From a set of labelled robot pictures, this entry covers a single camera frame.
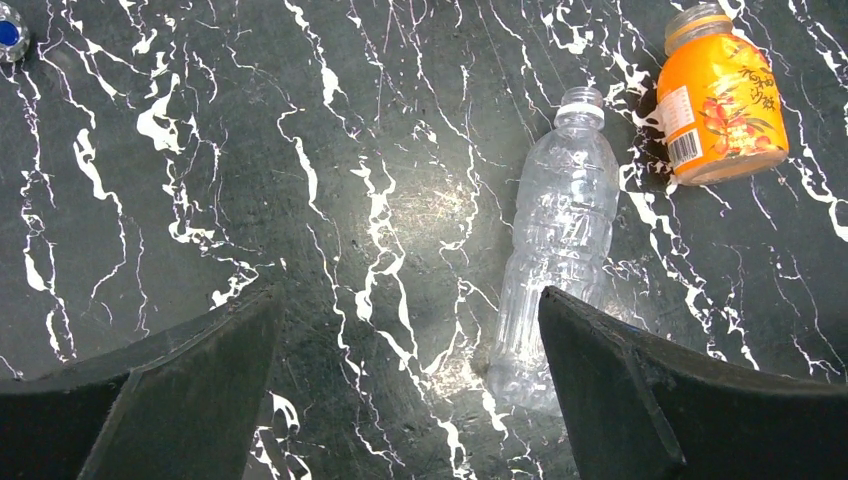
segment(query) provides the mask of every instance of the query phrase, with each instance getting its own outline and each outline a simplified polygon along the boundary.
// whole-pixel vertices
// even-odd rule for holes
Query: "blue object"
[[[6,20],[0,21],[0,45],[14,47],[20,39],[21,34],[14,23]]]

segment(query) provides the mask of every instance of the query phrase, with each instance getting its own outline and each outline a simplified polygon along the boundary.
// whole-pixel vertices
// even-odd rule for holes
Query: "empty water bottle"
[[[539,336],[542,290],[553,285],[600,307],[602,264],[618,203],[618,163],[600,130],[602,97],[572,88],[552,132],[530,150],[518,187],[512,244],[488,384],[495,396],[559,415]]]
[[[12,63],[24,57],[29,48],[29,29],[17,10],[0,2],[0,63]]]

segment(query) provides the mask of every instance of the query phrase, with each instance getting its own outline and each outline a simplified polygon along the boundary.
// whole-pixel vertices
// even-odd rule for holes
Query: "white barcode sticker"
[[[665,137],[672,136],[681,128],[695,123],[695,111],[689,100],[689,90],[682,86],[669,93],[660,102],[660,117],[663,122]]]
[[[674,168],[684,163],[704,156],[701,150],[701,137],[697,129],[689,130],[668,144],[668,156],[671,157],[671,166]]]

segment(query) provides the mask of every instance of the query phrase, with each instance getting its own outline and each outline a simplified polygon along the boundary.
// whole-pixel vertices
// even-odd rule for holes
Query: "black marble floor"
[[[694,3],[13,1],[37,48],[0,80],[0,378],[271,281],[246,479],[575,476],[562,420],[483,375],[524,156],[588,83],[621,165],[606,309],[846,382],[848,6],[721,2],[774,65],[790,159],[678,188],[654,90]]]

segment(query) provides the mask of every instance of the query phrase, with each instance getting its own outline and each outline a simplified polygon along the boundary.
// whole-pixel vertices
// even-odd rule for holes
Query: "jar bottom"
[[[682,172],[676,171],[675,175],[681,185],[711,185],[774,168],[786,160],[787,156],[785,151],[776,151],[724,158],[693,166]]]

